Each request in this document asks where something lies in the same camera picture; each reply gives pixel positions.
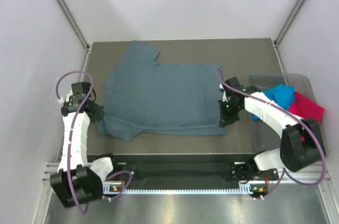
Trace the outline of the grey-blue t-shirt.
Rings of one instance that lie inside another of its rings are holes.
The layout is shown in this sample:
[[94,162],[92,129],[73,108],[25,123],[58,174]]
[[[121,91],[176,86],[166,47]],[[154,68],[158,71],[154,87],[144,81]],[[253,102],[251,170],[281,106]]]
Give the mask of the grey-blue t-shirt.
[[162,63],[160,51],[134,41],[104,83],[99,135],[131,141],[142,132],[175,136],[227,134],[219,125],[218,64]]

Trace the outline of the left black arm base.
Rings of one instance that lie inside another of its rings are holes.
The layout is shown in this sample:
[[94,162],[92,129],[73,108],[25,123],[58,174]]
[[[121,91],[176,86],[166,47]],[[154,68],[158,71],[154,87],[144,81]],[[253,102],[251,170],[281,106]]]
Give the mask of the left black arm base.
[[113,164],[113,171],[107,175],[107,181],[127,182],[130,178],[130,175],[127,172],[134,178],[137,164],[133,157],[129,155],[112,155],[110,158]]

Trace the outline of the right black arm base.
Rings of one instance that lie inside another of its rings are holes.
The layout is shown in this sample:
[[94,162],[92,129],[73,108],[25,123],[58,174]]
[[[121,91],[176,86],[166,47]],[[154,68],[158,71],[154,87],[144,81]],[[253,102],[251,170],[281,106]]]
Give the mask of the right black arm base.
[[229,168],[232,178],[242,184],[249,182],[270,182],[279,179],[276,169],[257,171],[248,162],[234,162],[230,164]]

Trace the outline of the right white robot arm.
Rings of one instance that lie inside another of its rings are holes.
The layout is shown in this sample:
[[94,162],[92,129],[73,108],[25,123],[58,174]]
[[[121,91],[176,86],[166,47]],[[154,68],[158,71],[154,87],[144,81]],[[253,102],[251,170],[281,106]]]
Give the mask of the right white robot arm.
[[220,127],[239,120],[245,110],[257,116],[280,138],[280,147],[256,154],[247,166],[248,175],[257,180],[269,169],[285,168],[291,172],[325,159],[325,147],[320,125],[313,119],[303,119],[271,101],[255,86],[244,87],[236,77],[220,83],[222,92]]

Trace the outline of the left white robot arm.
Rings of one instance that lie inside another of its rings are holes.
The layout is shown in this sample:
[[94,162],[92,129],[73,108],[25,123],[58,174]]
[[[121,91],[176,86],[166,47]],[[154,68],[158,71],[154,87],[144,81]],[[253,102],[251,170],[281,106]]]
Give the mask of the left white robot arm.
[[79,204],[99,200],[103,196],[105,179],[114,180],[120,174],[118,164],[111,157],[101,157],[89,164],[87,161],[87,132],[90,123],[103,118],[103,107],[86,100],[79,112],[81,102],[91,89],[88,82],[72,84],[61,107],[64,123],[64,144],[56,173],[50,177],[50,185],[65,208],[76,206],[70,184]]

